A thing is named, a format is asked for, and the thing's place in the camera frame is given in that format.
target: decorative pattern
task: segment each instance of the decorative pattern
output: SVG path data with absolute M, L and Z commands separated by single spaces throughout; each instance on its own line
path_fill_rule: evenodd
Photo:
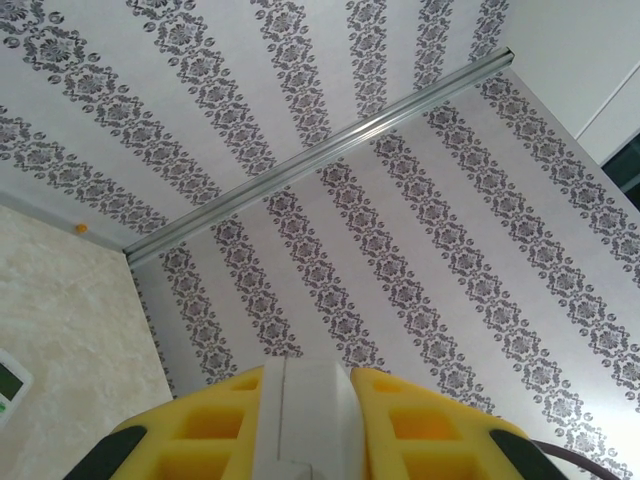
M 360 244 L 360 251 L 369 258 L 369 265 L 375 267 L 374 274 L 382 283 L 382 290 L 388 292 L 389 302 L 398 310 L 398 318 L 404 320 L 413 344 L 422 350 L 420 356 L 424 362 L 432 366 L 429 373 L 438 378 L 440 391 L 487 413 L 493 412 L 495 405 L 489 397 L 481 395 L 484 387 L 475 383 L 473 369 L 465 365 L 464 355 L 457 352 L 458 344 L 447 335 L 448 328 L 441 323 L 438 311 L 428 306 L 431 300 L 425 295 L 424 287 L 413 280 L 414 272 L 398 253 L 384 223 L 378 221 L 378 212 L 370 206 L 371 201 L 356 183 L 351 169 L 332 163 L 321 174 L 322 183 L 329 188 L 328 193 L 333 196 L 333 203 L 349 231 L 355 233 L 354 240 Z
M 267 51 L 278 70 L 278 79 L 289 110 L 296 123 L 302 145 L 312 147 L 331 134 L 323 91 L 318 79 L 318 67 L 313 65 L 311 40 L 306 36 L 309 27 L 302 22 L 304 7 L 287 0 L 251 0 L 259 5 L 256 18 L 263 21 L 260 29 L 269 42 Z
M 289 333 L 291 325 L 278 307 L 278 299 L 271 291 L 267 274 L 260 268 L 255 248 L 244 233 L 244 226 L 237 216 L 224 220 L 211 228 L 229 274 L 241 295 L 245 310 L 255 318 L 253 327 L 258 330 L 260 343 L 266 345 L 267 355 L 302 356 L 302 349 L 295 335 Z
M 78 31 L 59 26 L 64 22 L 62 14 L 46 15 L 42 4 L 41 0 L 6 3 L 0 10 L 0 30 L 8 34 L 5 46 L 21 48 L 26 63 L 36 71 L 49 72 L 50 84 L 64 85 L 64 95 L 84 104 L 83 112 L 109 128 L 112 136 L 119 137 L 121 144 L 133 149 L 193 205 L 215 198 L 219 188 L 209 175 L 172 140 L 164 125 L 151 120 L 153 113 L 143 111 L 138 97 L 128 95 L 127 85 L 116 83 L 118 75 L 111 67 L 100 66 L 100 55 L 85 52 L 87 41 Z
M 491 273 L 492 267 L 484 261 L 484 254 L 473 248 L 475 242 L 457 222 L 404 139 L 392 132 L 371 143 L 376 155 L 383 159 L 387 173 L 397 180 L 396 185 L 416 212 L 416 218 L 426 225 L 425 232 L 432 243 L 443 250 L 442 258 L 449 261 L 451 273 L 461 286 L 466 286 L 469 301 L 479 313 L 484 313 L 487 328 L 496 332 L 494 339 L 502 344 L 505 357 L 514 362 L 513 369 L 522 374 L 525 388 L 535 392 L 533 401 L 542 406 L 547 422 L 557 426 L 556 435 L 565 439 L 567 448 L 607 464 L 621 477 L 629 478 L 627 466 L 613 460 L 615 451 L 606 449 L 606 437 L 599 428 L 590 425 L 593 416 L 582 411 L 584 403 L 577 393 L 571 392 L 571 382 L 562 379 L 562 369 L 549 359 L 549 350 L 542 348 L 529 320 L 520 317 L 521 308 L 509 300 L 511 294 L 503 288 L 500 277 Z
M 585 167 L 574 158 L 567 144 L 549 128 L 530 102 L 504 77 L 492 77 L 480 91 L 490 102 L 498 116 L 507 121 L 518 140 L 524 143 L 541 168 L 549 173 L 549 179 L 560 188 L 569 204 L 581 210 L 580 217 L 590 220 L 591 230 L 602 235 L 604 245 L 610 245 L 613 257 L 623 262 L 625 272 L 634 272 L 634 282 L 640 288 L 640 234 L 638 225 L 629 221 L 622 208 L 614 206 L 615 200 L 606 196 L 606 189 Z
M 189 93 L 196 96 L 196 104 L 205 110 L 205 117 L 211 119 L 247 175 L 253 177 L 273 167 L 276 160 L 231 72 L 224 68 L 222 52 L 212 48 L 213 37 L 204 38 L 208 26 L 202 17 L 187 13 L 195 1 L 170 5 L 166 1 L 127 0 L 127 6 L 134 15 L 150 20 L 144 30 L 155 32 L 155 44 L 170 57 L 168 64 L 178 69 L 180 81 L 191 85 Z
M 22 118 L 6 117 L 0 106 L 0 160 L 12 160 L 13 166 L 32 173 L 54 189 L 63 189 L 81 203 L 87 203 L 103 215 L 135 232 L 149 234 L 167 223 L 167 219 L 110 178 L 97 172 L 74 154 L 66 154 L 57 142 L 46 140 L 42 132 L 31 133 L 31 124 Z
M 418 50 L 415 63 L 416 90 L 428 87 L 442 74 L 447 31 L 451 25 L 453 0 L 421 0 Z
M 147 319 L 147 325 L 149 326 L 149 332 L 151 333 L 151 337 L 153 338 L 153 344 L 156 346 L 156 350 L 158 351 L 158 358 L 160 359 L 160 363 L 162 364 L 162 370 L 164 371 L 164 376 L 167 378 L 167 384 L 169 385 L 169 390 L 171 390 L 171 395 L 173 398 L 178 398 L 176 395 L 176 387 L 173 383 L 173 379 L 169 374 L 169 368 L 167 367 L 167 361 L 164 357 L 164 353 L 162 352 L 162 347 L 160 346 L 160 341 L 158 340 L 158 333 L 156 332 L 156 328 L 151 321 L 151 316 L 149 315 L 149 310 L 147 307 L 147 302 L 142 297 L 142 289 L 140 288 L 140 281 L 134 276 L 133 284 L 136 286 L 136 291 L 138 292 L 138 297 L 140 298 L 140 305 L 142 306 L 142 311 L 144 312 L 144 316 Z
M 486 57 L 497 48 L 508 9 L 508 0 L 484 0 L 482 2 L 480 16 L 476 21 L 478 27 L 473 32 L 473 43 L 469 54 L 470 62 Z
M 238 370 L 231 351 L 225 348 L 220 324 L 211 308 L 206 288 L 201 285 L 191 252 L 182 243 L 160 255 L 171 291 L 181 309 L 182 321 L 199 359 L 207 384 L 230 378 Z
M 297 197 L 288 188 L 265 199 L 269 214 L 275 218 L 278 231 L 285 240 L 289 255 L 302 273 L 302 281 L 315 298 L 315 307 L 329 326 L 329 335 L 337 341 L 336 348 L 343 352 L 347 367 L 382 368 L 384 359 L 378 355 L 374 341 L 368 340 L 369 330 L 362 328 L 363 321 L 349 302 L 349 294 L 340 286 L 340 277 L 328 260 L 322 244 L 314 235 L 309 219 L 298 205 Z
M 356 88 L 358 115 L 366 118 L 379 112 L 387 103 L 386 64 L 384 53 L 387 29 L 384 24 L 387 17 L 384 11 L 386 0 L 360 0 L 348 2 L 347 10 L 351 12 L 347 18 L 351 56 L 354 58 L 353 79 Z
M 425 114 L 429 125 L 436 130 L 442 143 L 452 150 L 460 168 L 469 172 L 478 193 L 491 206 L 493 214 L 502 218 L 502 226 L 509 237 L 528 253 L 527 260 L 547 280 L 547 289 L 560 297 L 558 303 L 567 310 L 571 323 L 578 324 L 580 335 L 589 342 L 593 353 L 604 357 L 602 365 L 611 368 L 616 385 L 625 387 L 626 398 L 638 403 L 640 413 L 640 347 L 629 344 L 629 333 L 616 323 L 616 316 L 607 313 L 607 304 L 586 284 L 580 268 L 566 257 L 564 247 L 554 241 L 540 217 L 534 216 L 524 195 L 509 183 L 506 172 L 491 159 L 490 152 L 481 146 L 475 132 L 465 126 L 458 111 L 446 104 Z

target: wall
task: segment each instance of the wall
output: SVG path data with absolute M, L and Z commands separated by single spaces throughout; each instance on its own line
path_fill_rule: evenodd
M 174 391 L 335 358 L 637 475 L 638 211 L 509 70 L 370 140 L 136 267 Z
M 0 478 L 60 480 L 171 395 L 121 254 L 4 207 L 0 229 L 0 347 L 34 377 L 0 431 Z

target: ceiling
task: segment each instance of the ceiling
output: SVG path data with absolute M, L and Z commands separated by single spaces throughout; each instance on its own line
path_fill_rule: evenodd
M 506 0 L 4 0 L 2 201 L 122 248 L 501 46 Z

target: yellow foam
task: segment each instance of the yellow foam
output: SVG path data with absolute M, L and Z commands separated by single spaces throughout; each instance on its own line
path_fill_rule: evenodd
M 489 437 L 504 420 L 377 370 L 351 373 L 365 423 L 371 480 L 521 480 Z
M 112 480 L 249 480 L 262 368 L 130 418 L 146 435 Z

